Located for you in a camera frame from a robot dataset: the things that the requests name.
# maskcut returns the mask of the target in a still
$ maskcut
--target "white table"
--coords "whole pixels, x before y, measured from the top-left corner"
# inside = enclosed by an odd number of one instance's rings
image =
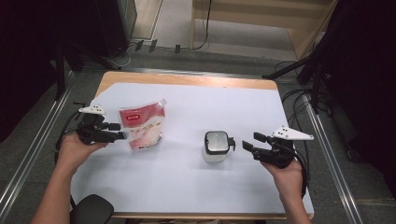
[[[167,100],[163,140],[132,152],[118,140],[93,153],[72,182],[77,202],[90,194],[107,199],[114,217],[285,218],[271,175],[242,149],[254,132],[271,134],[287,125],[276,88],[269,80],[108,72],[92,105],[107,122],[119,122],[117,109]],[[236,151],[225,161],[206,163],[204,136],[225,131]],[[309,216],[314,210],[304,197]]]

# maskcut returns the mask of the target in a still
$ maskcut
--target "red label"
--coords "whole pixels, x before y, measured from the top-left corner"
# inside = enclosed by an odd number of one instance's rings
[[[127,120],[140,119],[140,115],[130,115],[126,117]]]

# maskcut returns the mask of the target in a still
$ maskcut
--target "gray floor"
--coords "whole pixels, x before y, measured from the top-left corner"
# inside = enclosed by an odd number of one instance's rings
[[[271,53],[261,56],[240,56],[229,52],[215,53],[184,50],[179,54],[175,54],[172,49],[161,48],[149,53],[148,47],[144,47],[139,51],[130,49],[129,55],[131,61],[122,70],[128,71],[136,68],[166,69],[232,74],[233,76],[246,78],[261,78],[261,75],[271,74],[278,63],[289,60],[287,58],[289,56],[285,58],[278,56],[275,58],[272,57],[273,54]],[[113,61],[127,63],[129,61],[128,54],[124,52]],[[93,99],[102,75],[106,71],[95,62],[86,61],[86,64],[82,72],[72,73],[69,77],[68,86],[70,87],[70,93],[65,99],[64,107],[55,120],[46,141],[40,148],[34,166],[27,176],[18,197],[14,202],[11,202],[12,206],[4,223],[29,223],[34,214],[53,169],[55,141],[66,119],[76,109],[76,106],[72,105],[72,103],[75,101],[88,103]],[[285,65],[287,64],[282,63],[277,69]],[[288,91],[301,88],[297,85],[295,78],[296,75],[290,73],[276,81],[281,96]],[[0,174],[1,189],[7,187],[24,155],[35,140],[40,126],[54,105],[55,92],[55,87],[51,87],[20,122],[12,135],[0,143],[0,158],[2,158],[0,162],[2,171]],[[287,116],[293,113],[292,105],[293,98],[285,103]],[[382,175],[370,164],[349,161],[346,154],[346,145],[340,138],[332,119],[326,113],[320,113],[319,116],[332,145],[335,158],[357,203],[362,221],[364,223],[396,223],[396,216],[394,216],[396,214],[396,203],[391,198]],[[299,113],[298,118],[306,133],[316,135],[307,111],[304,110]],[[303,146],[301,143],[297,143],[296,147],[302,148]],[[308,148],[311,167],[309,192],[315,208],[313,223],[349,223],[343,201],[340,198],[318,139],[308,142]],[[110,223],[123,223],[123,220],[112,218]],[[268,223],[286,222],[268,221]]]
[[[191,42],[192,1],[166,0],[152,39],[158,46],[186,48]],[[194,46],[205,41],[205,21],[195,20]],[[295,61],[296,55],[286,29],[223,21],[211,21],[202,51],[230,55]]]

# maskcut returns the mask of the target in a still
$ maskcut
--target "human arm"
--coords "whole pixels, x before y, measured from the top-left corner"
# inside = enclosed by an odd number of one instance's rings
[[[301,198],[303,176],[300,163],[293,160],[288,167],[283,169],[265,162],[262,162],[262,165],[274,177],[276,188],[279,191],[280,201],[285,208],[288,223],[311,223]]]
[[[77,134],[67,135],[62,141],[55,169],[50,177],[43,199],[32,223],[69,223],[70,185],[77,168],[104,143],[85,145]]]

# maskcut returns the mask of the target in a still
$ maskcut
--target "wooden table edge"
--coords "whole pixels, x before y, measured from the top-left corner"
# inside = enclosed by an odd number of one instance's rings
[[[314,214],[307,214],[309,219]],[[195,213],[122,213],[115,212],[113,217],[119,218],[147,218],[147,219],[227,219],[227,220],[275,220],[286,219],[286,214],[195,214]]]
[[[259,90],[275,90],[277,85],[273,80],[251,79],[242,77],[215,77],[215,76],[196,76],[178,74],[155,74],[155,73],[136,73],[136,72],[106,72],[98,87],[95,96],[107,90],[117,82],[148,83],[148,84],[173,84],[173,85],[194,85],[207,87],[224,88],[247,88]]]

